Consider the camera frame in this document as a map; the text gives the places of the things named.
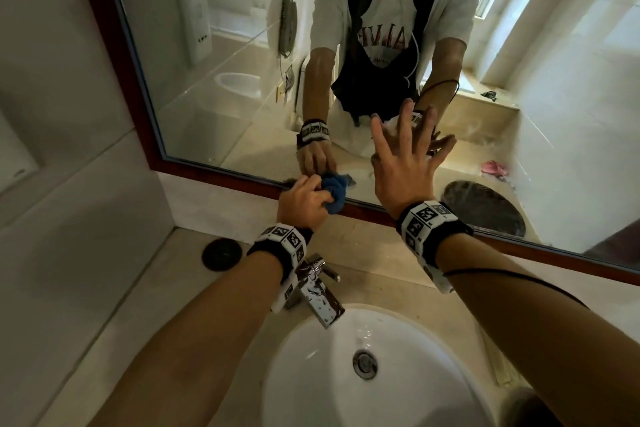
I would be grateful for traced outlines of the chrome sink faucet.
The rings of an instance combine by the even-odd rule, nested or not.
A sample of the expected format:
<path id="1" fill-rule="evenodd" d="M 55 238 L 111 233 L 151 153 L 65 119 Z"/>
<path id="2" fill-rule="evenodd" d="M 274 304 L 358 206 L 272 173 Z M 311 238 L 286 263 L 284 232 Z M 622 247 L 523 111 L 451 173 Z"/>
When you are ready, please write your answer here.
<path id="1" fill-rule="evenodd" d="M 285 292 L 284 309 L 306 301 L 324 327 L 329 329 L 344 314 L 345 309 L 321 279 L 324 273 L 335 282 L 340 282 L 340 275 L 326 265 L 324 258 L 317 253 L 307 257 L 295 270 L 292 283 Z"/>

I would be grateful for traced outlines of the person's right hand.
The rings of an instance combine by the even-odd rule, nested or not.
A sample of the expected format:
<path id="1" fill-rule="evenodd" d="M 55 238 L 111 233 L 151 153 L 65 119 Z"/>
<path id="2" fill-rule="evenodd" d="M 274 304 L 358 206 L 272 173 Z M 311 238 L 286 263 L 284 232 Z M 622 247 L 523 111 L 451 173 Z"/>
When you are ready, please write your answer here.
<path id="1" fill-rule="evenodd" d="M 436 120 L 436 109 L 428 107 L 419 125 L 413 127 L 413 152 L 399 153 L 399 120 L 390 143 L 381 119 L 372 116 L 374 192 L 395 220 L 410 204 L 435 199 L 433 179 L 437 168 L 431 167 L 431 136 Z"/>

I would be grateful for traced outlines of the black white marker wristband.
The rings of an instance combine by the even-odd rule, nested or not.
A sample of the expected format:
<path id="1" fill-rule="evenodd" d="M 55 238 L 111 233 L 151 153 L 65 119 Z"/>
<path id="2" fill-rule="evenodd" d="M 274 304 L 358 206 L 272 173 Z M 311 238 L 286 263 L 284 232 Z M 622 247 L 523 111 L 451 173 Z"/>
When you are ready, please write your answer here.
<path id="1" fill-rule="evenodd" d="M 439 201 L 419 201 L 407 206 L 396 219 L 396 230 L 436 288 L 443 294 L 452 293 L 449 280 L 436 264 L 437 249 L 447 237 L 473 236 L 474 231 Z"/>
<path id="2" fill-rule="evenodd" d="M 314 232 L 311 229 L 276 223 L 276 225 L 262 232 L 248 250 L 247 255 L 256 252 L 266 252 L 273 255 L 283 268 L 280 289 L 276 300 L 271 305 L 271 312 L 278 313 L 283 309 L 290 295 L 297 287 L 298 277 L 296 271 L 306 257 L 307 246 L 313 234 Z"/>

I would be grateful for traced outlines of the person's right forearm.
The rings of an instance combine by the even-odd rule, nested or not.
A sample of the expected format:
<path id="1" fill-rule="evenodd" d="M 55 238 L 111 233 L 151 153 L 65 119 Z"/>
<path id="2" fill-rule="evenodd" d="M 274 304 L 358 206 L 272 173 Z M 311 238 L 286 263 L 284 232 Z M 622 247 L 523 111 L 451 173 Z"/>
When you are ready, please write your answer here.
<path id="1" fill-rule="evenodd" d="M 640 343 L 474 237 L 435 260 L 563 427 L 640 427 Z"/>

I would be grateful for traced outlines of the chrome sink drain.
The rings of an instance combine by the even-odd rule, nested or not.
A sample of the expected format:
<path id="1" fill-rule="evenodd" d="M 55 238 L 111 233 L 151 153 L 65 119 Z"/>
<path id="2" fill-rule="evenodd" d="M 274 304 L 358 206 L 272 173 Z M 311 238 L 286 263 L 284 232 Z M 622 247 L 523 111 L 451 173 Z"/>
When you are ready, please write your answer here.
<path id="1" fill-rule="evenodd" d="M 353 355 L 353 369 L 358 377 L 370 381 L 378 374 L 378 360 L 370 350 L 356 350 Z"/>

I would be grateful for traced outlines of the red-brown framed wall mirror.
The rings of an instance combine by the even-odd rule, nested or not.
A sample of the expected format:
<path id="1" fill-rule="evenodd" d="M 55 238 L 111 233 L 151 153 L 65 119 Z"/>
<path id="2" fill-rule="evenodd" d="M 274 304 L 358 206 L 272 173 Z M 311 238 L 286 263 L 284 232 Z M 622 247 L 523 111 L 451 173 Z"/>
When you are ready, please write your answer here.
<path id="1" fill-rule="evenodd" d="M 435 196 L 502 252 L 640 286 L 640 0 L 89 0 L 153 169 L 264 197 L 301 127 L 391 225 L 370 114 L 436 103 Z"/>

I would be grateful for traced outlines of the white round sink basin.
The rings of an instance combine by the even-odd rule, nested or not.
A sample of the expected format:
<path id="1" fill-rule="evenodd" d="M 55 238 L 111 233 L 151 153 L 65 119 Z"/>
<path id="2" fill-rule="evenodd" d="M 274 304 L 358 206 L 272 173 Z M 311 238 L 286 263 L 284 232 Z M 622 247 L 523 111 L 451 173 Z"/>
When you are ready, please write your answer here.
<path id="1" fill-rule="evenodd" d="M 353 369 L 370 350 L 378 374 Z M 325 330 L 303 321 L 269 366 L 262 427 L 496 427 L 479 384 L 424 326 L 391 311 L 350 304 Z"/>

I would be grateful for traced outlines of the black round counter cap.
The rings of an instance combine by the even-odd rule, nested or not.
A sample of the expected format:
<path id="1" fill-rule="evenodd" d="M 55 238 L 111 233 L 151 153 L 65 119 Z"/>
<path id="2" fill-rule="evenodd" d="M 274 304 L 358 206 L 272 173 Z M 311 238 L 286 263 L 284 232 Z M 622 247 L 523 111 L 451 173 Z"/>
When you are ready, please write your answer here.
<path id="1" fill-rule="evenodd" d="M 225 272 L 236 266 L 243 258 L 243 248 L 235 240 L 218 238 L 204 247 L 201 254 L 205 268 Z"/>

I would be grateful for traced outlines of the person's left hand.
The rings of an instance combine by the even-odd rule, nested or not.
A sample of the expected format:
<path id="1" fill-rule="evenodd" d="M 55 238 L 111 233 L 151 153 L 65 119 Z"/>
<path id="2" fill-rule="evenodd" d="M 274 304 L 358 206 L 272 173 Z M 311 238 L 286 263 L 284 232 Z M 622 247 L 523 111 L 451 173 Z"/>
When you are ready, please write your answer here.
<path id="1" fill-rule="evenodd" d="M 334 201 L 330 192 L 322 189 L 321 180 L 318 174 L 302 176 L 283 192 L 276 222 L 316 232 L 329 215 L 326 204 Z"/>

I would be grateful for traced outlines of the person's left forearm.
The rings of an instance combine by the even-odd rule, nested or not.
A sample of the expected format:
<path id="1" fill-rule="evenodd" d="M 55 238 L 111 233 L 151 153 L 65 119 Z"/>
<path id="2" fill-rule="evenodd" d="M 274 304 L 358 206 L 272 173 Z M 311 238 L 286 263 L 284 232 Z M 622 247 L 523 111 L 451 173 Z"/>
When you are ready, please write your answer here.
<path id="1" fill-rule="evenodd" d="M 87 427 L 207 427 L 282 275 L 257 252 L 206 287 L 140 350 Z"/>

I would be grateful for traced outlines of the blue cleaning cloth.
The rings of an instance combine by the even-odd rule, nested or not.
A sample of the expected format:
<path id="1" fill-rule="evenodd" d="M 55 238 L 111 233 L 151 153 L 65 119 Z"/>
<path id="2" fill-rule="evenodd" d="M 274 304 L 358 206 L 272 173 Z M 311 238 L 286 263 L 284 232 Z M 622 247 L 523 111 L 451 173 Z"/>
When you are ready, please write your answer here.
<path id="1" fill-rule="evenodd" d="M 330 193 L 333 201 L 324 206 L 329 215 L 340 213 L 346 203 L 346 195 L 351 177 L 348 174 L 325 172 L 321 175 L 321 189 Z"/>

